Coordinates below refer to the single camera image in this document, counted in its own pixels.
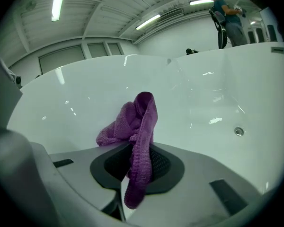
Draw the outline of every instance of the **white corrugated ceiling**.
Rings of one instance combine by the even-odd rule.
[[[162,25],[155,21],[135,28],[149,18],[176,9],[168,25],[207,16],[210,4],[190,6],[192,0],[63,0],[60,19],[51,21],[53,0],[17,0],[0,25],[0,56],[9,66],[30,52],[58,41],[85,37],[117,37],[139,42]],[[226,0],[249,14],[259,8],[249,0]],[[30,2],[36,2],[30,10]]]

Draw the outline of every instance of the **bathtub overflow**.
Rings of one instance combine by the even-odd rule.
[[[235,128],[235,134],[238,136],[242,136],[244,134],[244,130],[240,127]]]

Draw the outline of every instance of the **purple towel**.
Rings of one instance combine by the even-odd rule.
[[[134,102],[123,105],[116,121],[105,127],[97,136],[99,146],[128,140],[133,153],[128,173],[129,184],[125,193],[125,205],[135,209],[144,198],[147,184],[151,181],[150,142],[158,120],[154,97],[149,92],[141,92]]]

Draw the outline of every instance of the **white bathtub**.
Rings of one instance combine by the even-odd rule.
[[[8,128],[48,154],[97,147],[99,131],[141,91],[154,94],[154,141],[211,156],[261,193],[284,173],[284,43],[177,59],[129,55],[75,62],[27,84]],[[243,136],[234,133],[244,130]]]

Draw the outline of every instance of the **man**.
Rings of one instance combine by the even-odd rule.
[[[240,18],[237,14],[242,14],[238,9],[231,9],[224,0],[213,0],[213,7],[225,16],[225,29],[227,37],[231,40],[231,45],[238,46],[247,44]]]
[[[196,50],[192,50],[192,49],[186,49],[186,55],[191,55],[191,54],[194,54],[194,53],[198,53],[199,51],[196,51]]]

